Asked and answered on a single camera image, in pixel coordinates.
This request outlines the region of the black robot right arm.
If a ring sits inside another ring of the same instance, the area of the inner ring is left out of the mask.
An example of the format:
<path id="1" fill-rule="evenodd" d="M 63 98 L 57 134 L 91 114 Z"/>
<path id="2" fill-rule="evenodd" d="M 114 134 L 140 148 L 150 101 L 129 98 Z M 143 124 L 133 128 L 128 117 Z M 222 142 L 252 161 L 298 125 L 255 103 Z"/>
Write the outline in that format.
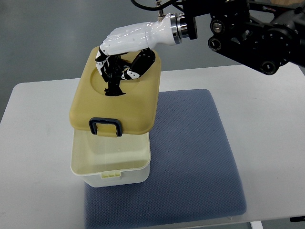
<path id="1" fill-rule="evenodd" d="M 209 14 L 213 33 L 209 48 L 266 75 L 291 62 L 305 64 L 305 5 L 283 6 L 253 0 L 170 0 L 138 8 L 157 11 L 172 5 L 181 14 L 171 15 L 176 42 L 197 38 L 195 18 Z"/>

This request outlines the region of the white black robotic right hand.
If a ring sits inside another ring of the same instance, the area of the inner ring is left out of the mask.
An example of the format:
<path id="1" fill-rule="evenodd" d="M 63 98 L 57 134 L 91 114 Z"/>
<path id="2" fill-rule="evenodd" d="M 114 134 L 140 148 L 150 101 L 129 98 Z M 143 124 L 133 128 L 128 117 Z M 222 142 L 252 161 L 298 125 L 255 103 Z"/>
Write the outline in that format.
<path id="1" fill-rule="evenodd" d="M 169 13 L 160 21 L 142 22 L 114 29 L 99 46 L 96 68 L 105 82 L 111 81 L 115 59 L 122 54 L 139 52 L 127 70 L 118 77 L 121 80 L 138 79 L 155 61 L 152 49 L 158 44 L 177 45 L 185 37 L 182 21 L 184 15 Z"/>

